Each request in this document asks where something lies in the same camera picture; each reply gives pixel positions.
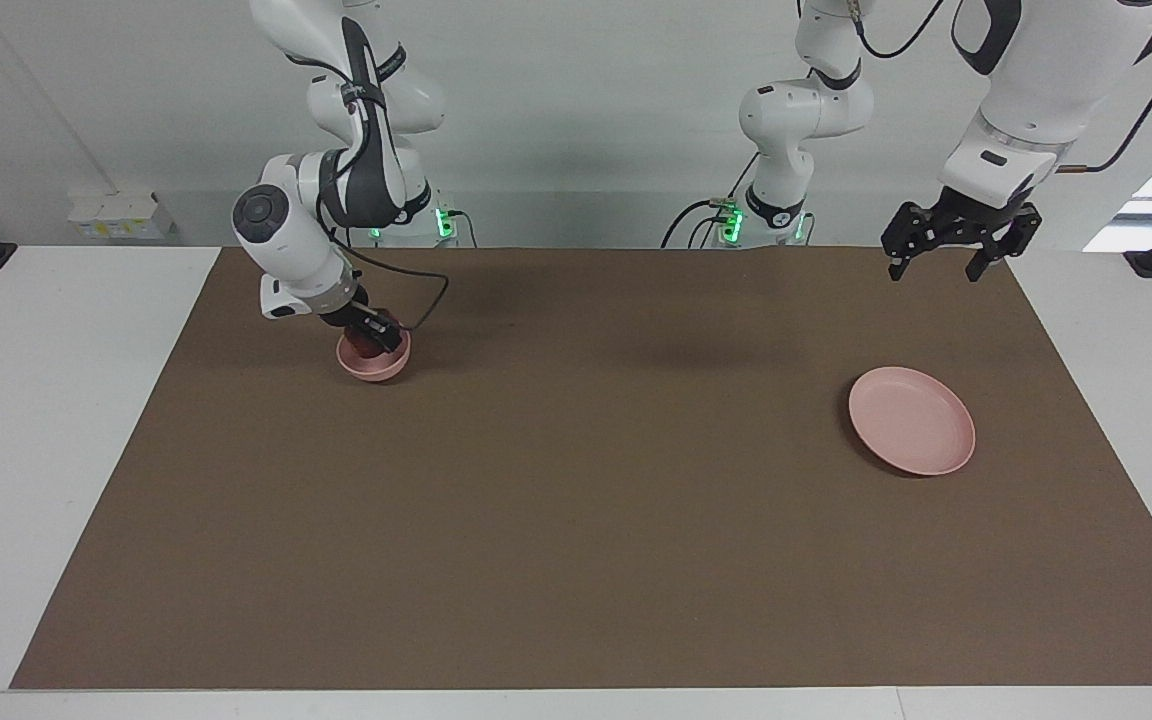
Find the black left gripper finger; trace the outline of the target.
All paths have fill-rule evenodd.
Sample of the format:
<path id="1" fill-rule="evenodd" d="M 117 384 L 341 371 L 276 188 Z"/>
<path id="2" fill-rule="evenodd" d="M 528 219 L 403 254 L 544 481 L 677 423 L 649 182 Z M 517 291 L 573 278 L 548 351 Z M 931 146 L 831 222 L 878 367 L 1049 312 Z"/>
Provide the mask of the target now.
<path id="1" fill-rule="evenodd" d="M 888 275 L 892 282 L 901 281 L 915 258 L 940 247 L 933 219 L 931 210 L 920 209 L 915 202 L 905 202 L 893 214 L 890 223 L 884 228 L 881 245 L 884 255 L 890 259 Z"/>
<path id="2" fill-rule="evenodd" d="M 996 232 L 983 229 L 979 249 L 965 268 L 970 282 L 978 282 L 996 263 L 1005 258 L 1020 258 L 1028 249 L 1030 240 L 1043 223 L 1043 215 L 1034 204 L 1023 204 L 1009 223 Z"/>

